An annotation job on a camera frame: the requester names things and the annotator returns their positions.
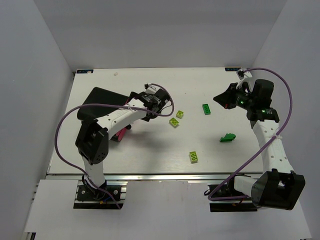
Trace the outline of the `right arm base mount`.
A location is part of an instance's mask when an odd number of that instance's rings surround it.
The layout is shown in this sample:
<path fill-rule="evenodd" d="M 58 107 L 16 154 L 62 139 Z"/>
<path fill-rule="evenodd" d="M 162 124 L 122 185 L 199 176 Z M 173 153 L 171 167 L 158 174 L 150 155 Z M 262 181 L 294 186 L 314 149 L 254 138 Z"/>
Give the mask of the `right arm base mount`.
<path fill-rule="evenodd" d="M 209 207 L 211 213 L 244 213 L 257 212 L 260 207 L 256 207 L 252 199 L 244 197 L 242 192 L 234 189 L 235 178 L 224 183 L 212 196 Z"/>

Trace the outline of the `pink top drawer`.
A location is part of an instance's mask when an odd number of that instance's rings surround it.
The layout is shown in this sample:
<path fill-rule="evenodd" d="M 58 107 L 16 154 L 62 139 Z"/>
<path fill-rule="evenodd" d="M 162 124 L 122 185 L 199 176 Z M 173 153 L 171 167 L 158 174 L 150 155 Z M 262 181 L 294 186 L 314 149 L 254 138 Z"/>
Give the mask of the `pink top drawer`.
<path fill-rule="evenodd" d="M 124 127 L 123 129 L 121 129 L 119 132 L 116 133 L 115 136 L 116 136 L 116 139 L 117 139 L 118 142 L 120 142 L 123 139 L 126 131 L 127 131 L 127 128 Z"/>

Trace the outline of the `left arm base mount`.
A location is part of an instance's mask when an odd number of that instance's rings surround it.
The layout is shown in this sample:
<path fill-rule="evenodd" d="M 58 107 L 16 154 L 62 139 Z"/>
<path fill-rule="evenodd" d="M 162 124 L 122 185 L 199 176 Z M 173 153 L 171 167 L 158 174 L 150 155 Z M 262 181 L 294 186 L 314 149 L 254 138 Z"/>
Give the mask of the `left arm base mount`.
<path fill-rule="evenodd" d="M 100 186 L 101 189 L 108 191 L 111 196 L 99 189 L 92 187 L 84 176 L 82 176 L 81 183 L 78 184 L 73 203 L 74 209 L 83 210 L 120 210 L 124 205 L 121 185 L 109 185 L 107 182 Z"/>

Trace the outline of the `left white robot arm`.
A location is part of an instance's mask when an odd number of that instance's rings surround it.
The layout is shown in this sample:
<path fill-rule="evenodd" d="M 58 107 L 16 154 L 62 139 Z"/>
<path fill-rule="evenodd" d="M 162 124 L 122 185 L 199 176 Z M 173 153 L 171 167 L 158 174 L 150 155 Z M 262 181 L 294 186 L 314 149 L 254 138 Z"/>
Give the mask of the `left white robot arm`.
<path fill-rule="evenodd" d="M 81 155 L 88 176 L 83 184 L 96 200 L 106 193 L 103 160 L 109 153 L 109 141 L 121 141 L 133 122 L 155 119 L 170 101 L 163 89 L 148 86 L 143 92 L 125 96 L 100 87 L 94 87 L 77 112 L 81 127 L 75 145 Z"/>

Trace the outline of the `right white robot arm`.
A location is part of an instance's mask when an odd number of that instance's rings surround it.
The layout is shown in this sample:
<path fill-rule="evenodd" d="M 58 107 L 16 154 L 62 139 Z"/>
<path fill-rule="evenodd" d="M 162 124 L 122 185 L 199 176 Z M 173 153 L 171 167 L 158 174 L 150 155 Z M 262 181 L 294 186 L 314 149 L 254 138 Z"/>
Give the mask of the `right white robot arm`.
<path fill-rule="evenodd" d="M 247 111 L 247 119 L 258 140 L 263 174 L 259 179 L 236 173 L 226 185 L 227 199 L 251 198 L 257 208 L 292 210 L 306 181 L 295 173 L 289 163 L 280 130 L 279 116 L 271 107 L 273 82 L 258 79 L 253 89 L 248 83 L 231 83 L 227 90 L 213 99 L 225 109 L 240 107 Z"/>

